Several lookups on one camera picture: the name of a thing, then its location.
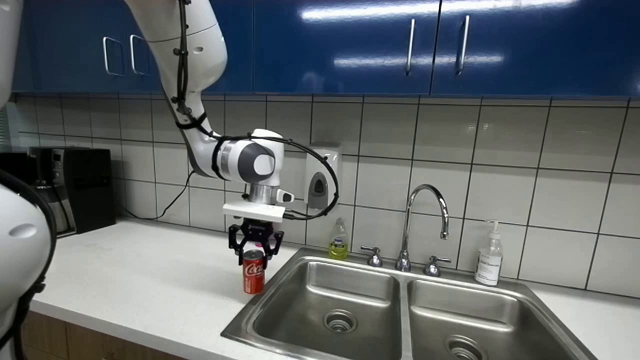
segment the faucet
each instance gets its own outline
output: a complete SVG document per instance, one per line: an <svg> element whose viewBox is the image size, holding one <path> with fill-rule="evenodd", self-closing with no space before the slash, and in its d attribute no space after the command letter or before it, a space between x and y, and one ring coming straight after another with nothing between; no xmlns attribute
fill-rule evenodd
<svg viewBox="0 0 640 360"><path fill-rule="evenodd" d="M411 208L413 207L413 201L415 196L422 190L430 190L433 195L438 199L440 205L440 212L442 212L442 229L440 230L440 238L446 240L449 237L449 210L447 209L447 203L444 201L442 194L435 186L430 184L421 184L416 187L409 199L406 202L406 214L404 215L404 229L402 235L402 249L396 260L396 270L409 272L411 271L411 261L409 261L409 223L411 220Z"/></svg>

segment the stainless steel sink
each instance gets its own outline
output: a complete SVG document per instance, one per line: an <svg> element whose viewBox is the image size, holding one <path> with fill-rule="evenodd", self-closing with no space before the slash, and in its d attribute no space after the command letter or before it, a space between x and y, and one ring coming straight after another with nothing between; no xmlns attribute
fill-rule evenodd
<svg viewBox="0 0 640 360"><path fill-rule="evenodd" d="M222 332L299 359L595 360L527 286L301 249Z"/></svg>

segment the red soda can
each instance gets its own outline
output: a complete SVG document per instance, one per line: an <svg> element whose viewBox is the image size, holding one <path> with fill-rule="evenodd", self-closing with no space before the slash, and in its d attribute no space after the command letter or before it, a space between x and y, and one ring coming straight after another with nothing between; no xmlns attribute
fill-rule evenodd
<svg viewBox="0 0 640 360"><path fill-rule="evenodd" d="M243 254L242 269L244 292L257 294L264 289L264 254L260 250L249 250Z"/></svg>

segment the hand soap pump bottle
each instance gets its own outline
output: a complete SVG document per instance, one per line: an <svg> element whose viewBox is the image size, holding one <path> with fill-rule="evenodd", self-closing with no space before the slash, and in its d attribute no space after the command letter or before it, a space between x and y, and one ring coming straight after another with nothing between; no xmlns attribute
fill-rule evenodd
<svg viewBox="0 0 640 360"><path fill-rule="evenodd" d="M478 264L475 279L477 282L488 285L498 285L500 268L502 267L502 244L498 232L498 220L487 220L493 224L489 231L489 246L478 251Z"/></svg>
<svg viewBox="0 0 640 360"><path fill-rule="evenodd" d="M335 221L329 243L329 258L344 260L349 250L349 235L342 218Z"/></svg>

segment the kitchen counter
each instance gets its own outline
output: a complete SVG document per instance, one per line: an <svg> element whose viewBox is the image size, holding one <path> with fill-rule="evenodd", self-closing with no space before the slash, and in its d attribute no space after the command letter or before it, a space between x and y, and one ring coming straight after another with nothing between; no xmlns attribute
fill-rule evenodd
<svg viewBox="0 0 640 360"><path fill-rule="evenodd" d="M58 241L31 309L186 359L288 359L222 338L251 299L227 234L121 220ZM268 281L297 251L284 244ZM527 283L599 360L640 352L640 299Z"/></svg>

